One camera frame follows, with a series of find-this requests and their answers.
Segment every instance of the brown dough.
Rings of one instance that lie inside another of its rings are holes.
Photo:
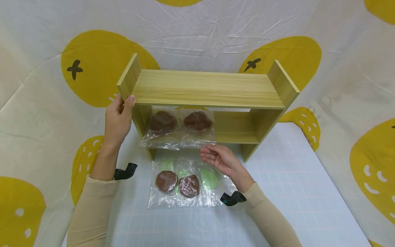
[[[158,132],[158,135],[168,134],[177,126],[177,119],[167,111],[158,111],[151,117],[149,130]]]
[[[180,193],[187,197],[192,198],[199,194],[200,184],[196,175],[186,176],[180,179]]]
[[[204,130],[210,128],[213,125],[213,122],[203,111],[194,111],[184,118],[184,125],[187,128]]]
[[[155,185],[163,193],[170,192],[177,185],[177,174],[172,171],[161,171],[156,176]]]

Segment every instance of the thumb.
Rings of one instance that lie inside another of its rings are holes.
[[[207,148],[211,151],[218,153],[220,156],[225,155],[225,153],[226,153],[225,150],[221,149],[217,145],[208,145]]]
[[[134,95],[130,95],[124,104],[122,116],[132,117],[132,109],[135,104],[136,104],[136,97]]]

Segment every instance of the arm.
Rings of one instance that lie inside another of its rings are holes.
[[[105,111],[105,134],[90,175],[71,217],[67,246],[104,246],[111,206],[119,187],[114,181],[120,146],[130,131],[134,96],[116,97]]]
[[[247,201],[244,208],[271,247],[302,246],[287,219],[265,196],[232,151],[219,145],[205,146],[200,151],[206,163],[230,177],[236,188],[245,195]]]

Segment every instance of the fingers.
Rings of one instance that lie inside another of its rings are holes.
[[[215,160],[217,158],[216,155],[211,155],[211,154],[208,154],[208,153],[201,153],[200,156],[202,158],[207,158],[207,159],[210,159],[210,160]]]
[[[209,165],[213,166],[215,164],[215,160],[211,160],[211,159],[208,159],[206,157],[202,157],[202,159],[203,159],[204,162],[206,162]]]
[[[115,100],[108,106],[109,109],[111,110],[119,110],[123,105],[123,99],[121,97],[121,94],[118,94],[115,97]]]
[[[207,148],[207,146],[202,146],[200,148],[200,152],[201,153],[208,153],[208,154],[212,154],[212,155],[217,155],[217,153],[215,151],[211,151],[210,149]]]
[[[220,145],[208,145],[207,146],[208,150],[210,151],[214,151],[216,153],[218,153],[219,155],[225,155],[226,154],[226,149],[224,149],[224,146],[220,146]]]
[[[130,95],[124,104],[124,109],[121,115],[127,118],[132,118],[132,109],[135,104],[136,104],[136,97],[134,95]]]

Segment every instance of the wooden shelf middle board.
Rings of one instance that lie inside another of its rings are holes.
[[[285,109],[267,75],[141,70],[140,105]]]

